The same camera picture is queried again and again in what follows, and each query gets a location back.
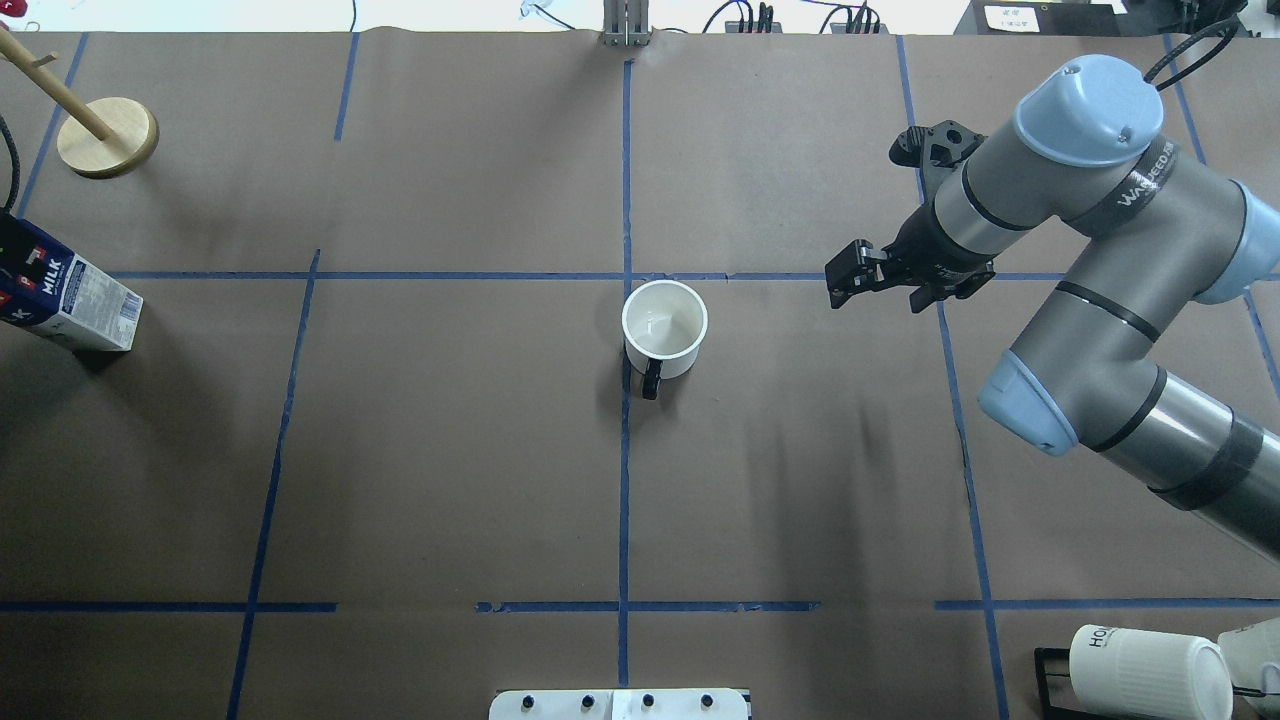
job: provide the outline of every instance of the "black mug handle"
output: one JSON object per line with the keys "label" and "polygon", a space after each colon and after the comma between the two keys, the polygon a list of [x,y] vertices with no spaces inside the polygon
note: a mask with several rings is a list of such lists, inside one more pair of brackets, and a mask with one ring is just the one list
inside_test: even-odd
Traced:
{"label": "black mug handle", "polygon": [[662,382],[662,360],[649,359],[644,370],[644,398],[658,400],[658,383]]}

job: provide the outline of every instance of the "milk carton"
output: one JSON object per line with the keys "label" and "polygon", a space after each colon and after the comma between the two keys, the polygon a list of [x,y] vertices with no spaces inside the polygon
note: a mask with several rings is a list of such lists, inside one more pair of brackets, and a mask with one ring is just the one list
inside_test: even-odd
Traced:
{"label": "milk carton", "polygon": [[36,225],[0,214],[0,320],[68,350],[133,347],[142,299]]}

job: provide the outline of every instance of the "black tape band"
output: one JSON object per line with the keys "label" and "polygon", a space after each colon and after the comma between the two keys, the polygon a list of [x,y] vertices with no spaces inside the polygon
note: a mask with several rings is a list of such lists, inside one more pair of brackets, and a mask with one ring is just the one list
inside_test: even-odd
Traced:
{"label": "black tape band", "polygon": [[1156,384],[1151,386],[1151,392],[1147,393],[1147,400],[1142,401],[1142,405],[1138,407],[1138,411],[1133,414],[1133,418],[1129,418],[1129,421],[1125,423],[1124,427],[1121,427],[1119,430],[1116,430],[1114,436],[1100,442],[1098,445],[1088,446],[1089,450],[1092,450],[1093,452],[1106,452],[1112,447],[1124,442],[1124,438],[1129,437],[1135,429],[1138,429],[1138,425],[1140,425],[1142,421],[1147,419],[1147,415],[1151,415],[1152,407],[1155,407],[1156,402],[1160,401],[1160,396],[1161,393],[1165,392],[1165,384],[1167,383],[1169,383],[1169,373],[1165,372],[1164,368],[1157,365]]}
{"label": "black tape band", "polygon": [[1176,142],[1157,135],[1120,184],[1083,215],[1066,220],[1068,227],[1080,234],[1097,237],[1134,219],[1164,190],[1174,174],[1180,154]]}
{"label": "black tape band", "polygon": [[1098,295],[1087,287],[1082,287],[1066,281],[1057,283],[1057,287],[1055,290],[1060,290],[1068,295],[1074,295],[1080,300],[1088,302],[1089,305],[1097,305],[1098,307],[1102,307],[1103,310],[1111,313],[1125,324],[1133,327],[1133,329],[1147,336],[1147,340],[1149,340],[1151,342],[1156,342],[1157,340],[1160,340],[1160,331],[1156,329],[1156,325],[1152,325],[1147,320],[1142,319],[1142,316],[1139,316],[1137,313],[1129,310],[1128,307],[1120,305],[1119,302],[1111,300],[1110,297]]}
{"label": "black tape band", "polygon": [[978,197],[973,193],[973,187],[969,186],[969,163],[965,163],[964,169],[960,170],[960,186],[964,188],[964,196],[969,201],[969,205],[973,205],[973,209],[982,215],[983,220],[987,220],[997,228],[1005,228],[1006,231],[1029,232],[1036,229],[1036,225],[1015,225],[992,215],[991,210],[987,210],[986,205],[978,201]]}
{"label": "black tape band", "polygon": [[1231,432],[1207,468],[1172,489],[1151,492],[1179,510],[1199,510],[1243,483],[1261,452],[1262,428],[1233,411]]}

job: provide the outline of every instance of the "black cable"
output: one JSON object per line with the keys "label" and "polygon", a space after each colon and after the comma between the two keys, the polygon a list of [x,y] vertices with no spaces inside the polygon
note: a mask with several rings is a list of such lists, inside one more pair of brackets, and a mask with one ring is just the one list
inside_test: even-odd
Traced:
{"label": "black cable", "polygon": [[9,213],[18,202],[18,181],[22,179],[22,169],[18,167],[18,145],[13,141],[13,133],[9,132],[9,123],[4,122],[4,115],[0,115],[0,135],[4,135],[5,147],[9,149],[9,165],[13,168],[13,174],[9,176],[9,197],[4,201],[4,211]]}
{"label": "black cable", "polygon": [[[740,18],[737,20],[737,31],[739,32],[746,31],[748,28],[751,27],[751,24],[755,23],[755,12],[751,9],[751,4],[748,0],[728,0],[727,3],[724,3],[723,5],[721,5],[719,8],[716,9],[716,12],[712,13],[712,17],[707,18],[707,24],[703,26],[703,32],[707,32],[708,29],[710,29],[712,28],[712,23],[716,22],[716,15],[719,15],[721,13],[723,13],[726,9],[728,9],[730,5],[737,5],[737,12],[739,12],[739,18]],[[741,19],[742,5],[746,5],[746,22],[745,22],[745,27],[744,27],[744,20]]]}
{"label": "black cable", "polygon": [[773,32],[773,5],[760,3],[760,19],[755,23],[755,32]]}
{"label": "black cable", "polygon": [[573,26],[566,23],[564,20],[557,18],[556,15],[548,13],[547,9],[543,8],[541,5],[534,5],[534,9],[538,10],[539,14],[541,14],[543,17],[545,17],[547,19],[552,20],[553,23],[561,26],[564,29],[577,29],[576,27],[573,27]]}
{"label": "black cable", "polygon": [[1160,59],[1158,63],[1156,63],[1149,70],[1147,70],[1147,74],[1142,76],[1142,79],[1144,79],[1146,82],[1155,81],[1156,76],[1158,76],[1161,70],[1164,70],[1166,67],[1169,67],[1170,63],[1176,60],[1179,55],[1190,49],[1192,45],[1196,45],[1201,40],[1204,40],[1211,35],[1217,35],[1220,32],[1224,33],[1222,40],[1220,40],[1219,44],[1215,45],[1212,50],[1206,53],[1203,58],[1196,60],[1187,69],[1174,74],[1165,82],[1156,86],[1156,90],[1165,90],[1166,87],[1174,85],[1175,82],[1196,72],[1204,63],[1212,60],[1215,55],[1217,55],[1219,53],[1222,51],[1222,49],[1226,47],[1226,44],[1231,42],[1231,38],[1235,37],[1235,33],[1239,32],[1239,29],[1240,29],[1240,19],[1235,14],[1233,14],[1230,18],[1226,18],[1225,20],[1219,20],[1213,24],[1204,26],[1203,28],[1201,28],[1199,32],[1181,41],[1178,45],[1178,47],[1170,50],[1164,58]]}
{"label": "black cable", "polygon": [[863,23],[867,22],[867,3],[858,6],[858,13],[854,14],[854,27],[850,32],[855,35],[865,35],[863,32]]}
{"label": "black cable", "polygon": [[827,29],[827,26],[831,24],[831,18],[835,18],[836,13],[838,13],[841,10],[844,10],[845,13],[847,13],[849,19],[846,20],[846,23],[847,24],[852,24],[852,22],[854,22],[854,6],[852,5],[836,5],[835,8],[832,8],[832,10],[829,13],[827,13],[827,19],[822,20],[822,27],[818,28],[818,35],[822,35]]}

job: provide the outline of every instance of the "white mug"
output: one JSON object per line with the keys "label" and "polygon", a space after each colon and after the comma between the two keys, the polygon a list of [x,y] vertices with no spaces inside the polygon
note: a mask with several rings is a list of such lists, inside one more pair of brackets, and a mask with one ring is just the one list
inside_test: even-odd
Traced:
{"label": "white mug", "polygon": [[[1217,644],[1222,647],[1233,683],[1253,691],[1280,692],[1263,682],[1265,674],[1274,682],[1274,666],[1280,665],[1280,618],[1222,633]],[[1280,717],[1280,696],[1245,696],[1244,701],[1263,717]]]}
{"label": "white mug", "polygon": [[1229,720],[1231,676],[1217,644],[1106,625],[1071,639],[1071,689],[1084,710],[1107,717]]}
{"label": "white mug", "polygon": [[694,288],[676,281],[637,287],[622,305],[627,359],[644,373],[644,397],[658,397],[658,383],[694,366],[707,337],[707,305]]}

